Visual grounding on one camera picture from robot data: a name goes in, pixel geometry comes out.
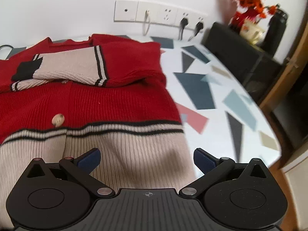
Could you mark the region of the red and beige knit cardigan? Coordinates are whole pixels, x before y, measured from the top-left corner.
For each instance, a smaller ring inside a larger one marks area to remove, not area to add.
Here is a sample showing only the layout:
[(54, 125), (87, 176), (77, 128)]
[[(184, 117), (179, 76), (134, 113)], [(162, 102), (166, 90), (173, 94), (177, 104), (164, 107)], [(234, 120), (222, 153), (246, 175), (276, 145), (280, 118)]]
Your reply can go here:
[(92, 175), (114, 190), (181, 189), (195, 179), (180, 114), (156, 42), (113, 35), (44, 39), (1, 61), (1, 228), (6, 200), (30, 161), (97, 148)]

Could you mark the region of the geometric patterned tablecloth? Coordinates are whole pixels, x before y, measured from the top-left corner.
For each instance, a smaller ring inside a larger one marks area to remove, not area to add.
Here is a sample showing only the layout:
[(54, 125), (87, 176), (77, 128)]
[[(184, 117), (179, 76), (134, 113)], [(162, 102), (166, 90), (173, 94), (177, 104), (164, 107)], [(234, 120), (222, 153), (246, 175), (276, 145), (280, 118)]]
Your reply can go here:
[(201, 148), (237, 163), (261, 159), (267, 167), (281, 156), (278, 140), (260, 108), (204, 47), (165, 40), (160, 66), (180, 114), (195, 177), (193, 153)]

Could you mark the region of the black speaker cabinet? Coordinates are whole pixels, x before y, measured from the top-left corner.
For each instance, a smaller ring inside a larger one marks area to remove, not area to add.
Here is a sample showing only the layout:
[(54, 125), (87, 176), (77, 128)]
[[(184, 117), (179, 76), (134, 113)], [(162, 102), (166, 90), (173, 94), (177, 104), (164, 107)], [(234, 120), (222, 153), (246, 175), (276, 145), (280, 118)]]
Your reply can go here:
[(217, 22), (213, 23), (203, 45), (225, 65), (257, 104), (269, 94), (285, 69), (284, 64)]

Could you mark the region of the floral ceramic mug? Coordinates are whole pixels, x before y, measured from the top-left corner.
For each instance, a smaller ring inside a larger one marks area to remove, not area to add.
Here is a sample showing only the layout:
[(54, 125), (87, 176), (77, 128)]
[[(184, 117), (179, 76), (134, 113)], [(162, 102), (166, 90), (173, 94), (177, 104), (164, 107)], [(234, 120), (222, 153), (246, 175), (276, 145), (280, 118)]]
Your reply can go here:
[(264, 39), (265, 30), (250, 20), (245, 20), (240, 30), (240, 36), (250, 44), (256, 45)]

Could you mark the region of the black power plug right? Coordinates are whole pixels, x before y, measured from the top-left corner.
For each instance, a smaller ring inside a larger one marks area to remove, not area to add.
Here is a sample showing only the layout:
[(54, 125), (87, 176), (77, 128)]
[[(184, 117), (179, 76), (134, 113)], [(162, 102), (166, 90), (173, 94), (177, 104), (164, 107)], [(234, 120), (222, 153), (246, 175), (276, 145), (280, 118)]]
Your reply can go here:
[(204, 28), (204, 23), (199, 21), (195, 26), (192, 36), (188, 40), (189, 41), (193, 40), (203, 30), (203, 28)]

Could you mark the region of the black power plug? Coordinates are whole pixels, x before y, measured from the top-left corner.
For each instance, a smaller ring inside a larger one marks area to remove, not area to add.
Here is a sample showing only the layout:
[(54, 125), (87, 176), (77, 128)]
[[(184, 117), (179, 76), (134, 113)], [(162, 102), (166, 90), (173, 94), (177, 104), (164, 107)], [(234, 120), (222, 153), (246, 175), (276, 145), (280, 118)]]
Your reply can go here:
[(184, 29), (187, 25), (188, 25), (188, 18), (187, 17), (182, 18), (182, 20), (180, 21), (179, 34), (178, 34), (178, 39), (180, 41), (182, 41), (182, 39), (183, 39), (183, 32), (184, 32)]
[(204, 23), (199, 21), (195, 26), (192, 36), (188, 40), (189, 41), (193, 40), (203, 30), (203, 28), (204, 28)]

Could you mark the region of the black power plug left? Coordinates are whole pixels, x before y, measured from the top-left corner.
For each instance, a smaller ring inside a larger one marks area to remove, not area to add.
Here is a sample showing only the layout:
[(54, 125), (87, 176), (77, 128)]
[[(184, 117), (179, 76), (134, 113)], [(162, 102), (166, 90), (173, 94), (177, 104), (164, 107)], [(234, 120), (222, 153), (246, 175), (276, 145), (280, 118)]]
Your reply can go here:
[(179, 34), (178, 34), (178, 39), (180, 41), (182, 41), (182, 39), (183, 39), (183, 32), (184, 32), (184, 29), (187, 25), (188, 25), (188, 18), (187, 17), (182, 18), (182, 20), (180, 21)]

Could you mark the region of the white double power socket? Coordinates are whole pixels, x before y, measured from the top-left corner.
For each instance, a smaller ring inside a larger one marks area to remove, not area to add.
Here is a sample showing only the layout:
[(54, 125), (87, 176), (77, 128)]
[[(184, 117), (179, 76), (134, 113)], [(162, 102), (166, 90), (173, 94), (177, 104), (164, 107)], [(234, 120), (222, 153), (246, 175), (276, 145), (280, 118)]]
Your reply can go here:
[(207, 18), (207, 16), (208, 16), (207, 14), (195, 10), (178, 8), (174, 25), (178, 27), (180, 25), (181, 20), (183, 18), (187, 18), (188, 25), (185, 26), (185, 29), (194, 30), (198, 22), (205, 23), (205, 19)]

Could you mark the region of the black thermos bottle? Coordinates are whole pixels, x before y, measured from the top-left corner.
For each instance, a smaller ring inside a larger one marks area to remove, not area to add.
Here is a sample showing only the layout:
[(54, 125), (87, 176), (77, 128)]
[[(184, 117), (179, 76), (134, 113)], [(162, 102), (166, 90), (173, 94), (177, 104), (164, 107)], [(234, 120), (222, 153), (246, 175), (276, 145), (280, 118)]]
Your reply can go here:
[(287, 27), (287, 20), (288, 14), (281, 9), (277, 9), (269, 21), (268, 30), (261, 44), (261, 49), (272, 57), (275, 55), (284, 35)]

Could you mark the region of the white power socket plate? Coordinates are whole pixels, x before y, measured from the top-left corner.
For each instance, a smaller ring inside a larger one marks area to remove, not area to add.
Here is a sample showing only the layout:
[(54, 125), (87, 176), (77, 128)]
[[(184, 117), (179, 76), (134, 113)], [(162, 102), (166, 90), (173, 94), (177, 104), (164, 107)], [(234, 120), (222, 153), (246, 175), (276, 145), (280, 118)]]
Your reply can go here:
[(173, 26), (177, 16), (177, 8), (170, 5), (159, 5), (157, 24)]

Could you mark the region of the orange flowers in red vase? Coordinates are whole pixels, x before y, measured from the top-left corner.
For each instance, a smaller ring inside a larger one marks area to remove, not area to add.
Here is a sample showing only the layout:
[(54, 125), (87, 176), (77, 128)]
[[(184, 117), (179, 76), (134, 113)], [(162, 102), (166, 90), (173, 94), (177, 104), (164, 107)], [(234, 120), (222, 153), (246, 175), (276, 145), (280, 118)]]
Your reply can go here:
[(236, 11), (234, 14), (230, 28), (236, 33), (240, 33), (246, 20), (251, 23), (258, 24), (261, 19), (267, 18), (267, 16), (273, 16), (275, 12), (280, 8), (279, 4), (272, 6), (265, 6), (264, 0), (234, 0), (237, 5), (246, 9), (243, 13)]

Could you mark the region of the wooden door frame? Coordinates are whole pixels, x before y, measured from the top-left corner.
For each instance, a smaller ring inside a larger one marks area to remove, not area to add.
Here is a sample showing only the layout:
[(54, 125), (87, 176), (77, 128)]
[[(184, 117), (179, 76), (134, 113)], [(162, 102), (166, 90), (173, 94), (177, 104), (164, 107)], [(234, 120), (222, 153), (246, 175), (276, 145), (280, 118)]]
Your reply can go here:
[(284, 72), (281, 74), (273, 88), (259, 105), (259, 108), (266, 113), (273, 111), (286, 97), (301, 72), (307, 64), (307, 24), (301, 36), (296, 50), (287, 61)]

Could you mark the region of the white blank wall plate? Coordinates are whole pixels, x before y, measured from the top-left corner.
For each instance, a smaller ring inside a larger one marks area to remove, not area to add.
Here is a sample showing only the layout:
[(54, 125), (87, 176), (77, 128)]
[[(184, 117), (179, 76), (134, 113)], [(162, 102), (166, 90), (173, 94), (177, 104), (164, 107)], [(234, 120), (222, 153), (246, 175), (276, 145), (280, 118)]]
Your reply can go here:
[(134, 22), (136, 20), (138, 1), (116, 0), (114, 21)]

